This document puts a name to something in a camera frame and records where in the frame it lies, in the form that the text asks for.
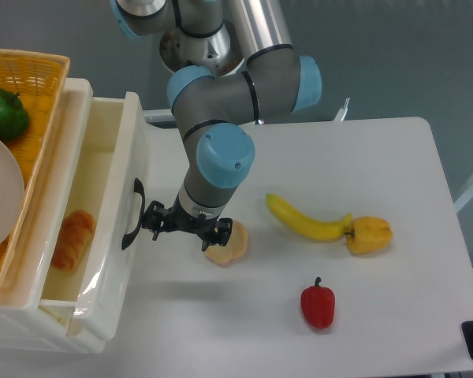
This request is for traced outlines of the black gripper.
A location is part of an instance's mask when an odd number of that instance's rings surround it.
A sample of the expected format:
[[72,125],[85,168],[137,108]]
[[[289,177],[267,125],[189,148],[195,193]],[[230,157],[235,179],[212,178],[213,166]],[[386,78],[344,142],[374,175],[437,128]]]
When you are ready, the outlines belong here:
[[177,198],[174,204],[166,208],[159,201],[152,201],[147,207],[142,221],[142,228],[152,234],[156,241],[162,232],[186,232],[200,235],[202,240],[201,251],[205,252],[210,246],[226,246],[233,231],[233,219],[196,213],[192,216],[181,205]]

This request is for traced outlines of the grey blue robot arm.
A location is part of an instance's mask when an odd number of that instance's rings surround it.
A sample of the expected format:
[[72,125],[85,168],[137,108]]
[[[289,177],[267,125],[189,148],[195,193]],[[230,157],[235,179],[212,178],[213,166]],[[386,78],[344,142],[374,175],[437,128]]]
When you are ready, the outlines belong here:
[[143,202],[138,229],[187,232],[203,248],[224,246],[233,222],[222,211],[255,157],[247,122],[315,105],[322,77],[292,45],[277,1],[114,1],[131,38],[175,29],[183,65],[166,88],[189,167],[174,204]]

